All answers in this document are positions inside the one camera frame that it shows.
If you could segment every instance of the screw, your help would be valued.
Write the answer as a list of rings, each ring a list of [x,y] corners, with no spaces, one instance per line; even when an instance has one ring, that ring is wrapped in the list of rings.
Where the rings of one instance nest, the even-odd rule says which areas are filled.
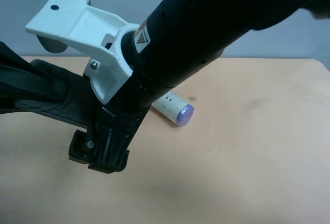
[[[52,9],[52,10],[59,10],[60,7],[58,7],[57,5],[51,5],[51,9]]]
[[[90,65],[89,65],[93,70],[97,69],[98,67],[98,63],[97,62],[92,62]]]
[[[88,147],[88,148],[93,148],[93,147],[94,147],[94,142],[93,142],[93,141],[89,141],[89,142],[87,143],[87,147]]]

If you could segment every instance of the white bracket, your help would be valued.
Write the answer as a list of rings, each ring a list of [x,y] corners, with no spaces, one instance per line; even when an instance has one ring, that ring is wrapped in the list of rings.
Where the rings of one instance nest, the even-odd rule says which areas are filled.
[[[48,0],[25,29],[91,57],[84,74],[90,78],[96,97],[105,105],[133,73],[123,57],[121,40],[139,25],[89,4],[90,0]],[[113,44],[107,50],[102,41],[109,35]]]

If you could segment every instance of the white wall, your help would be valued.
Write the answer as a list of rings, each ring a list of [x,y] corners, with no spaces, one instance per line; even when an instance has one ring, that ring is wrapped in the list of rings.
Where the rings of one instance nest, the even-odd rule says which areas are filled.
[[[5,42],[20,55],[49,55],[37,38],[24,30],[27,22],[47,0],[1,1],[0,41]],[[116,13],[129,22],[139,24],[160,2],[161,0],[95,0],[93,5]],[[225,51],[224,56],[308,58],[318,57],[319,48],[322,48],[323,63],[328,64],[330,68],[330,60],[327,63],[326,59],[327,43],[324,41],[328,34],[330,34],[330,20],[316,21],[307,11],[299,10],[289,19],[272,28],[249,32],[233,43]],[[79,55],[79,53],[68,49],[62,55]]]

